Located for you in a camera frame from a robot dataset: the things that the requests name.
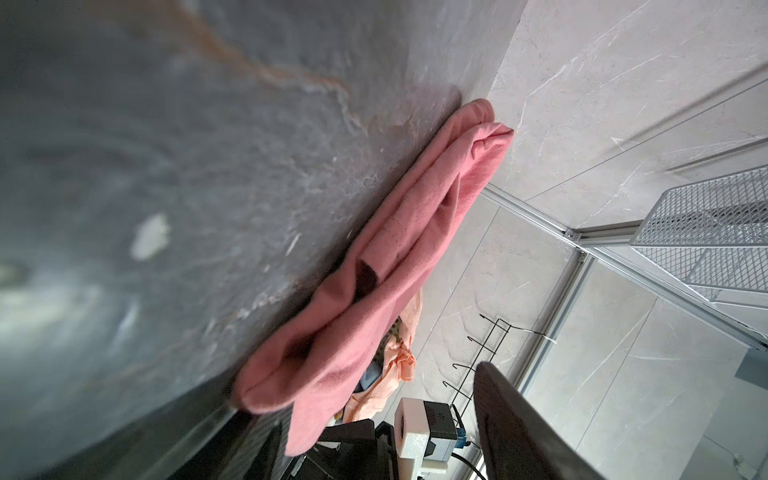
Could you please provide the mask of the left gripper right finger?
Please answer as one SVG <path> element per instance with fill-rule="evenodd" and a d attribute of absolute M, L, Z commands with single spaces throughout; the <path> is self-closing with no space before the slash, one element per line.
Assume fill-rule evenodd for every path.
<path fill-rule="evenodd" d="M 473 399 L 489 479 L 600 479 L 490 362 L 475 368 Z"/>

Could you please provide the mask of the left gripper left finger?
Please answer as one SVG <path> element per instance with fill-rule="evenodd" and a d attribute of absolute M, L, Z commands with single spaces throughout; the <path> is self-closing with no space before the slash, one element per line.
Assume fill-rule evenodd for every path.
<path fill-rule="evenodd" d="M 274 479 L 285 469 L 292 408 L 236 412 L 170 479 Z"/>

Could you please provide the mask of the dark pink t-shirt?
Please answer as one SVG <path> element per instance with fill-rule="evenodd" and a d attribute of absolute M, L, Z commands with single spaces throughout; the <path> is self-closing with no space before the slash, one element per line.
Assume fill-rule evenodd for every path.
<path fill-rule="evenodd" d="M 352 395 L 379 342 L 423 286 L 501 164 L 514 132 L 474 100 L 438 130 L 309 303 L 248 358 L 234 403 L 291 410 L 285 452 L 309 450 Z"/>

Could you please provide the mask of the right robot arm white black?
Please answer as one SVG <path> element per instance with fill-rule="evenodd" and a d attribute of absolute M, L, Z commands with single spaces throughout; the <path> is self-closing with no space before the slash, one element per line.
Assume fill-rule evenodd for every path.
<path fill-rule="evenodd" d="M 319 441 L 291 461 L 282 479 L 397 480 L 394 427 L 371 419 L 326 427 Z"/>

